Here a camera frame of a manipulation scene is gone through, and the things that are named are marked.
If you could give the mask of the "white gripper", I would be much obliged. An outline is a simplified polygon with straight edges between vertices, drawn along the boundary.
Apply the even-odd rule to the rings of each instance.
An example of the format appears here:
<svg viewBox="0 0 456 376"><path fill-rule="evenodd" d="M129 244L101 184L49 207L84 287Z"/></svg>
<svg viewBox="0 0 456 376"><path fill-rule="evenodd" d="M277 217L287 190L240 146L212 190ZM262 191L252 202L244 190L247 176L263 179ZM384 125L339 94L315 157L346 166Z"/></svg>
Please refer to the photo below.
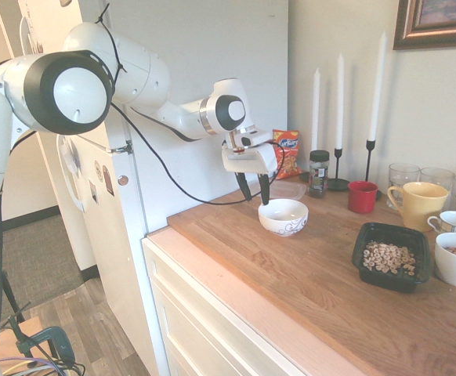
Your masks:
<svg viewBox="0 0 456 376"><path fill-rule="evenodd" d="M262 204L269 203L270 179L268 175L274 173L278 167L273 146L264 143L237 153L233 149L223 146L222 159L224 168L228 172L235 172L238 186L246 201L252 200L252 193L245 173L255 173L258 174Z"/></svg>

